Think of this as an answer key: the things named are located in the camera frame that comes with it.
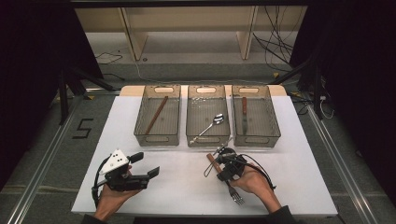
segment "white tabletop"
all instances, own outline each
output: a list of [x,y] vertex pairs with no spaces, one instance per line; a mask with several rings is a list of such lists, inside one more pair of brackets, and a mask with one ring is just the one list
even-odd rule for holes
[[[134,125],[141,97],[118,96],[109,113],[105,128],[93,154],[90,167],[81,184],[72,208],[74,213],[93,213],[95,206],[91,187],[100,163],[119,148],[125,155],[144,152],[145,158],[133,164],[132,173],[143,175],[160,166],[160,174],[148,183],[148,188],[128,200],[121,214],[143,217],[256,217],[268,212],[253,194],[237,189],[244,198],[236,204],[225,183],[213,169],[208,177],[208,152],[215,148],[187,147],[187,97],[182,95],[180,144],[177,147],[141,147],[134,137]],[[282,205],[288,205],[297,216],[331,217],[337,214],[323,181],[303,128],[288,96],[273,96],[282,136],[274,148],[229,147],[258,161],[276,186],[275,193]],[[229,114],[231,99],[228,96]]]

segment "wooden stick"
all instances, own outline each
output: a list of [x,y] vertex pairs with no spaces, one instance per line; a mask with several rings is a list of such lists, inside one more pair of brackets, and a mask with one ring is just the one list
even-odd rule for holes
[[216,162],[215,158],[212,156],[212,154],[208,153],[206,155],[206,157],[209,159],[210,163],[213,164],[213,166],[215,167],[215,169],[218,171],[218,173],[221,173],[222,169],[219,166],[219,164]]
[[163,106],[166,104],[166,101],[168,100],[168,96],[165,96],[163,98],[163,102],[161,103],[160,107],[158,107],[157,112],[155,113],[154,117],[151,120],[151,123],[148,126],[148,129],[146,130],[145,134],[149,134],[149,131],[151,130],[152,126],[155,123],[155,120],[157,120],[158,116],[160,115],[161,111],[163,110]]

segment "spoon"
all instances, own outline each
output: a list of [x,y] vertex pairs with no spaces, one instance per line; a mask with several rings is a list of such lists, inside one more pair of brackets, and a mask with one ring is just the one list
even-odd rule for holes
[[[213,125],[218,125],[221,124],[224,121],[224,115],[223,114],[217,114],[214,118],[212,123],[200,134],[198,134],[198,136],[201,136],[202,134],[204,134],[207,130],[209,130],[211,127],[213,127]],[[195,136],[194,139],[192,139],[190,141],[190,144],[192,144],[193,142],[195,142],[195,140],[197,140],[198,136]]]

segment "transparent storage container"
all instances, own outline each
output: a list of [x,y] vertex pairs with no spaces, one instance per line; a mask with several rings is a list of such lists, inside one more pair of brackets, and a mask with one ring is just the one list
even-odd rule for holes
[[180,86],[146,86],[134,127],[141,147],[178,146]]
[[280,137],[268,86],[233,86],[234,145],[274,147]]
[[[218,114],[224,116],[224,121],[198,136]],[[186,123],[189,147],[219,147],[226,143],[231,131],[224,86],[189,86]]]

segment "hand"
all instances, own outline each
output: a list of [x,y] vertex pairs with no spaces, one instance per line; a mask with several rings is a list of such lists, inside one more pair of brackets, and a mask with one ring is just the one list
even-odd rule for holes
[[245,166],[241,178],[231,181],[231,185],[248,193],[254,193],[264,203],[269,213],[274,213],[281,208],[279,200],[265,177],[249,166]]
[[104,184],[98,207],[93,216],[99,220],[107,221],[129,198],[135,196],[140,191],[141,189],[120,192],[111,190],[107,184]]

